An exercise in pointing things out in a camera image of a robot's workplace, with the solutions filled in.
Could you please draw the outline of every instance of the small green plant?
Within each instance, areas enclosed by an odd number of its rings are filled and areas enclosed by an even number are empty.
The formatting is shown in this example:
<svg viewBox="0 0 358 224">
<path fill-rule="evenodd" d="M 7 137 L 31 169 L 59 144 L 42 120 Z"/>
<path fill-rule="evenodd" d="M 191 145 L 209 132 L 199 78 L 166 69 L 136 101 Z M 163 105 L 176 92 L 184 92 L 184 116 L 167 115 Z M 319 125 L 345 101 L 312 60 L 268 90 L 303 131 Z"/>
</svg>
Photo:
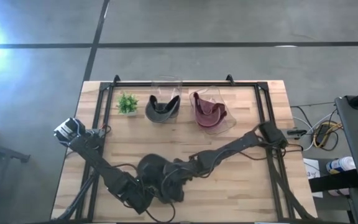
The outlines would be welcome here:
<svg viewBox="0 0 358 224">
<path fill-rule="evenodd" d="M 132 94 L 123 93 L 122 96 L 118 98 L 119 113 L 127 114 L 133 112 L 137 108 L 138 100 Z"/>
</svg>

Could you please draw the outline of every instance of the potted plant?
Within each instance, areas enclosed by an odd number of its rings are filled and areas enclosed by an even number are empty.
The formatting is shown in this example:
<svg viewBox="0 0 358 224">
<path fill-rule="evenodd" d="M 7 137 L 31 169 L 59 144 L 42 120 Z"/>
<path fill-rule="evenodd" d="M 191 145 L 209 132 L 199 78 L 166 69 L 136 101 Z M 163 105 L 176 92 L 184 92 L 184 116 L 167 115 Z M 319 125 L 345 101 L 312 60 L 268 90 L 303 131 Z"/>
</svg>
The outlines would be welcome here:
<svg viewBox="0 0 358 224">
<path fill-rule="evenodd" d="M 123 93 L 122 96 L 118 98 L 119 113 L 124 114 L 126 116 L 135 116 L 137 109 L 138 100 L 135 98 L 133 94 Z"/>
</svg>

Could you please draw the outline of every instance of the white paper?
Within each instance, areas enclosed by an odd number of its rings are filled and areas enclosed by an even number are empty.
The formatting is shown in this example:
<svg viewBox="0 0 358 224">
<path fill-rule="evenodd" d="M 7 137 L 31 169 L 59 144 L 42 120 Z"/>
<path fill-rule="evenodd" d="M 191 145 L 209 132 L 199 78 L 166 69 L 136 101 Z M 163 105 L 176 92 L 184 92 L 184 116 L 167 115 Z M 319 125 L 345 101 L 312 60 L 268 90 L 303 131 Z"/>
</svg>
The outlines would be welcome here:
<svg viewBox="0 0 358 224">
<path fill-rule="evenodd" d="M 308 179 L 320 177 L 320 171 L 318 166 L 318 161 L 314 159 L 303 159 L 303 162 L 305 163 L 306 167 L 306 174 L 308 175 Z M 314 197 L 323 197 L 322 192 L 315 192 L 312 193 Z"/>
</svg>

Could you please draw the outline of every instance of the dark red fabric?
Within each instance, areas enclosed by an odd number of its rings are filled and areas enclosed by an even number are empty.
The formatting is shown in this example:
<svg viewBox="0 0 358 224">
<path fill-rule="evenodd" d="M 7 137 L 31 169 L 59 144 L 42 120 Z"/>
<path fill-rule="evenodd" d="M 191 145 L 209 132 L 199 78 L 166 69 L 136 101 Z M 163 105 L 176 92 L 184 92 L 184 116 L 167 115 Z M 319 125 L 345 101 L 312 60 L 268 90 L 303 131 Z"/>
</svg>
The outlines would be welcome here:
<svg viewBox="0 0 358 224">
<path fill-rule="evenodd" d="M 205 128 L 213 128 L 220 124 L 227 115 L 225 105 L 202 100 L 198 93 L 193 94 L 195 101 L 196 122 Z"/>
</svg>

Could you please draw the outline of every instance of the white bottle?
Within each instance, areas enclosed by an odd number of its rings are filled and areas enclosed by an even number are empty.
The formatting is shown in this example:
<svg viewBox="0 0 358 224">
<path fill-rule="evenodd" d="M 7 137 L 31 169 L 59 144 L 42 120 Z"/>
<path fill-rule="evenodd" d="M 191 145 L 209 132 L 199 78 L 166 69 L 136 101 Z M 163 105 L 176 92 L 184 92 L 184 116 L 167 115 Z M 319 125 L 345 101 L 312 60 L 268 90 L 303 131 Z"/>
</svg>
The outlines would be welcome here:
<svg viewBox="0 0 358 224">
<path fill-rule="evenodd" d="M 356 166 L 354 165 L 353 157 L 351 156 L 336 159 L 327 163 L 327 171 L 330 174 L 338 174 L 355 168 Z M 328 193 L 332 196 L 349 195 L 349 189 L 328 190 Z"/>
</svg>

